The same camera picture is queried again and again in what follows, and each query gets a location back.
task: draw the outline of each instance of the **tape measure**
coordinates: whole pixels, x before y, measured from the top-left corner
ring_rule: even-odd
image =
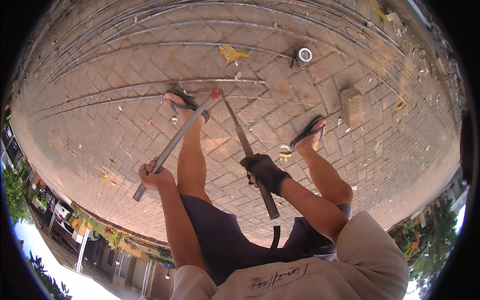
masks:
[[[293,49],[293,59],[292,59],[292,63],[290,64],[290,68],[293,68],[294,62],[308,63],[312,60],[312,58],[313,58],[312,51],[307,47],[300,47],[300,48]]]

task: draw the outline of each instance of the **brick pavement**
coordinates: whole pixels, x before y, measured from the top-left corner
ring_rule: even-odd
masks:
[[[238,3],[163,2],[170,10],[153,3],[135,12],[142,1],[91,3],[73,3],[70,13],[49,30],[38,51],[40,57],[34,55],[28,66],[12,126],[26,156],[50,186],[118,226],[167,240],[158,195],[147,193],[140,203],[132,199],[139,184],[138,167],[161,152],[179,129],[160,96],[172,84],[162,82],[233,79],[239,71],[242,79],[266,81],[184,82],[183,87],[197,95],[198,103],[220,86],[244,126],[262,117],[247,131],[254,151],[269,154],[313,192],[315,186],[298,155],[280,161],[278,153],[283,150],[280,145],[289,144],[314,116],[327,117],[318,153],[342,179],[358,187],[353,213],[368,210],[385,228],[428,202],[456,170],[458,133],[452,126],[448,92],[432,69],[421,83],[417,81],[419,69],[425,69],[429,58],[419,51],[414,58],[414,37],[404,34],[407,38],[402,41],[391,24],[381,22],[367,0],[340,5],[354,19],[363,16],[390,33],[408,58],[369,28],[360,26],[360,30],[325,9],[302,3],[248,2],[282,9],[297,18]],[[97,12],[106,3],[111,5]],[[162,28],[134,34],[158,26]],[[119,36],[125,38],[105,42]],[[287,55],[307,45],[314,57],[313,62],[290,69],[289,59],[251,49],[247,51],[251,57],[240,59],[237,67],[226,64],[215,45],[158,45],[193,41],[246,45]],[[134,86],[143,83],[151,84]],[[363,96],[364,122],[348,130],[345,123],[338,126],[337,120],[342,116],[339,91],[350,85]],[[393,116],[400,97],[407,105]],[[131,100],[109,103],[127,98]],[[276,198],[280,218],[269,219],[260,194],[247,184],[238,163],[243,153],[225,105],[217,101],[208,110],[211,120],[202,136],[207,194],[216,207],[238,216],[250,241],[269,245],[272,225],[281,225],[283,244],[299,213]],[[180,145],[165,165],[174,176],[179,150]],[[100,172],[115,185],[100,178]]]

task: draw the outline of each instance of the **foot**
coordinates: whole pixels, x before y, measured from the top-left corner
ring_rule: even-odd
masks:
[[[165,96],[163,96],[163,98],[168,106],[170,106],[170,101],[173,101],[178,105],[185,105],[185,101],[183,101],[180,96],[177,96],[174,93],[165,93]],[[193,109],[185,109],[178,107],[175,107],[175,110],[177,111],[177,117],[182,124],[184,124],[194,112]],[[203,124],[205,124],[205,117],[203,115],[200,115],[195,122],[201,123],[201,125],[203,126]]]
[[[327,121],[325,119],[321,119],[312,127],[310,131],[315,131],[323,128],[325,133],[326,127]],[[312,149],[313,146],[317,144],[320,140],[320,135],[321,133],[318,132],[316,134],[307,135],[306,137],[302,138],[295,144],[295,151],[297,151],[301,155],[302,152],[304,152],[305,150]]]

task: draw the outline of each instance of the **leg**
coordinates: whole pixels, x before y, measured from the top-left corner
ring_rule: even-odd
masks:
[[[312,130],[321,127],[325,130],[325,126],[326,120],[320,120]],[[350,204],[353,199],[351,187],[340,178],[335,168],[312,148],[319,138],[319,133],[306,136],[295,144],[295,151],[307,164],[313,184],[323,198],[335,205]]]
[[[170,101],[185,105],[185,102],[179,96],[166,93],[165,102],[170,105]],[[193,110],[177,109],[177,112],[179,120],[185,122],[192,115]],[[194,196],[212,204],[212,201],[205,193],[207,171],[200,143],[200,135],[204,123],[205,118],[200,115],[183,136],[183,145],[180,149],[177,164],[177,187],[180,195]]]

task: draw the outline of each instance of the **white car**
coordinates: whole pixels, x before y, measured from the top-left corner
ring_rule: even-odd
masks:
[[[62,226],[63,229],[65,229],[66,231],[71,233],[72,236],[73,236],[74,232],[75,232],[75,229],[73,229],[73,227],[70,226],[70,224],[68,224],[68,220],[72,216],[71,211],[68,208],[63,207],[60,203],[57,203],[55,205],[55,214],[54,215],[55,215],[55,221],[57,221],[57,223],[60,226]],[[75,236],[76,236],[76,238],[74,238],[74,240],[78,243],[81,243],[82,242],[82,237],[79,239],[80,236],[78,236],[76,234],[75,234]],[[94,231],[90,231],[90,233],[88,234],[88,240],[97,240],[99,237],[100,237],[100,234],[96,233]]]

